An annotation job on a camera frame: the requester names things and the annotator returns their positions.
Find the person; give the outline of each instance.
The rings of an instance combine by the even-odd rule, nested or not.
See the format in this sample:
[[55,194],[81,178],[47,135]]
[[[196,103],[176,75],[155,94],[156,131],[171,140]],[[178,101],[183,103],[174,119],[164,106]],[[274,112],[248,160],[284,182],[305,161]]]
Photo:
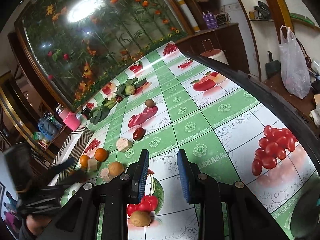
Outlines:
[[13,205],[8,204],[6,202],[4,202],[3,205],[7,209],[8,212],[12,212],[12,213],[16,213],[17,212],[16,207],[14,207]]
[[12,198],[12,195],[9,193],[9,191],[6,191],[5,194],[8,197],[10,204],[16,208],[17,201]]
[[15,215],[13,215],[11,212],[7,212],[7,211],[4,211],[4,216],[5,216],[5,220],[4,220],[4,223],[9,227],[9,228],[12,228],[13,231],[15,233],[19,233],[19,230],[20,228],[17,228],[16,225],[17,225],[17,222],[15,221],[17,218],[15,217]]

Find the wooden cabinet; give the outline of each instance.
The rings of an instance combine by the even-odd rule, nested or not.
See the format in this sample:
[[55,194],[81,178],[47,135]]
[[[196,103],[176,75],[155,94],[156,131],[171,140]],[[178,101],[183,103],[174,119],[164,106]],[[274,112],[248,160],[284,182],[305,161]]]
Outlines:
[[211,29],[200,31],[176,42],[182,52],[196,55],[211,50],[221,49],[233,70],[241,70],[249,74],[249,64],[244,43],[238,23],[231,23]]

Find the orange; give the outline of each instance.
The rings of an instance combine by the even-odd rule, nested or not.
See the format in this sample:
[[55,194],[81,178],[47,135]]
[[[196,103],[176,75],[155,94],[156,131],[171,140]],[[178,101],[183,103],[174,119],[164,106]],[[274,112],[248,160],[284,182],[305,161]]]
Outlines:
[[80,157],[80,164],[81,166],[88,167],[88,160],[90,157],[88,155],[82,154]]
[[104,162],[109,157],[109,152],[103,148],[99,148],[94,153],[94,158],[98,162]]

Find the apple print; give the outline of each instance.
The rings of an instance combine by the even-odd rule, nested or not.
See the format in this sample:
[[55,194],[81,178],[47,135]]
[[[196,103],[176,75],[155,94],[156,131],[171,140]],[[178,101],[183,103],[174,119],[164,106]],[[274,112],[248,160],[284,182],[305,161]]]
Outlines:
[[112,90],[114,90],[116,88],[116,84],[109,82],[108,84],[106,84],[103,88],[102,88],[102,92],[105,95],[108,95],[112,92]]
[[206,91],[213,88],[216,85],[214,79],[217,75],[217,72],[207,72],[200,80],[197,79],[191,82],[191,84],[193,84],[193,89],[195,91]]

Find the tofu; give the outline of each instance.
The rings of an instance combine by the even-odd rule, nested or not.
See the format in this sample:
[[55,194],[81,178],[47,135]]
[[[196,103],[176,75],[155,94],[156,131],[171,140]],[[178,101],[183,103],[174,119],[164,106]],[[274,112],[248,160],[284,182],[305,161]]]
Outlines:
[[132,145],[133,145],[132,141],[129,141],[128,139],[123,137],[119,138],[116,142],[118,151],[123,153],[129,150],[132,147]]

